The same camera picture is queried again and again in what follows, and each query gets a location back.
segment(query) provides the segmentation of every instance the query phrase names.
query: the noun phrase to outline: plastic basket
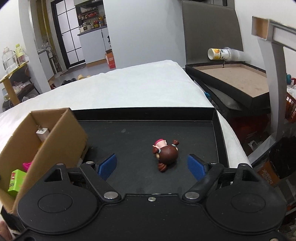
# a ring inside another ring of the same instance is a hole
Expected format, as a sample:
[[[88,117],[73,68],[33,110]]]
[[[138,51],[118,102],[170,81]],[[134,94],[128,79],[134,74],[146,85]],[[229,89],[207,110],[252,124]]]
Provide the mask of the plastic basket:
[[[287,102],[286,102],[286,119],[290,123],[294,123],[296,121],[296,100],[287,93]]]

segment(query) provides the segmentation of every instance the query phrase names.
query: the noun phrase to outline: rice cooker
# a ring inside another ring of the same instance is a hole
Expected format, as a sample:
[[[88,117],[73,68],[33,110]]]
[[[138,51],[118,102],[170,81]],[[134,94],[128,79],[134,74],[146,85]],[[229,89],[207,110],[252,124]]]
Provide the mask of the rice cooker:
[[[91,30],[91,23],[84,23],[84,24],[80,25],[79,30],[81,33],[85,32],[87,30]]]

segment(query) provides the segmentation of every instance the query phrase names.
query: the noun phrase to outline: wooden table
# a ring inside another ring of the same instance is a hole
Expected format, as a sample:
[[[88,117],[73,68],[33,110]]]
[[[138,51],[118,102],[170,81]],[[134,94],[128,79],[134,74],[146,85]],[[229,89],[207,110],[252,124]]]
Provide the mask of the wooden table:
[[[15,90],[12,87],[12,84],[9,80],[9,77],[12,76],[13,73],[15,73],[16,71],[18,71],[20,68],[22,68],[24,65],[26,65],[29,61],[26,61],[24,63],[22,63],[20,66],[18,66],[16,69],[14,69],[13,71],[11,71],[9,74],[5,75],[1,80],[0,80],[0,84],[3,83],[4,87],[7,91],[7,94],[11,100],[11,102],[13,103],[14,106],[16,106],[17,104],[20,103],[20,100],[18,99]]]

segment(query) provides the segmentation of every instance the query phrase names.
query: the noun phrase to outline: green box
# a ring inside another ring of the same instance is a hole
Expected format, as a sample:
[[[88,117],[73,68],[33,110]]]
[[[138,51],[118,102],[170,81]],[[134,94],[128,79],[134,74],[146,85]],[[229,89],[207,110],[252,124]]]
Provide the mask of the green box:
[[[9,195],[11,195],[14,198],[17,196],[17,193],[20,191],[20,188],[22,187],[22,183],[24,182],[25,177],[26,177],[26,173],[19,169],[11,173],[9,189],[8,189]]]

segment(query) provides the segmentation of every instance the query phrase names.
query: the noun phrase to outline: clear plastic jug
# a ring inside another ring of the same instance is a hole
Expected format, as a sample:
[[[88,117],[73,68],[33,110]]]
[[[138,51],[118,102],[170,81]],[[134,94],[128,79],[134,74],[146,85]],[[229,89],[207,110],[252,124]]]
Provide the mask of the clear plastic jug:
[[[5,47],[3,50],[2,63],[7,74],[18,67],[16,55],[8,47]]]

